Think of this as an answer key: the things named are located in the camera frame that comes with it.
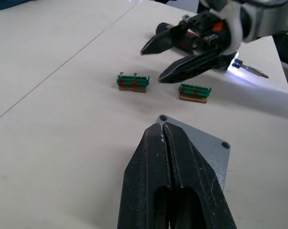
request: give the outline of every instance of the white table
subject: white table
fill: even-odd
[[[224,194],[238,228],[288,228],[288,86],[273,41],[240,50],[270,79],[210,71],[189,81],[213,88],[208,103],[180,101],[158,75],[181,56],[139,51],[184,13],[140,2],[0,118],[0,229],[116,228],[124,169],[160,114],[231,144]],[[121,71],[151,76],[148,92],[119,91]]]

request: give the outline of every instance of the table surface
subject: table surface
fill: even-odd
[[[238,228],[288,228],[288,85],[272,38],[240,49],[270,79],[209,71],[187,82],[212,87],[208,103],[180,101],[158,76],[181,54],[139,51],[184,11],[77,2],[0,11],[0,229],[116,228],[124,169],[160,114],[231,144],[224,194]],[[150,76],[147,93],[119,91],[121,71]]]

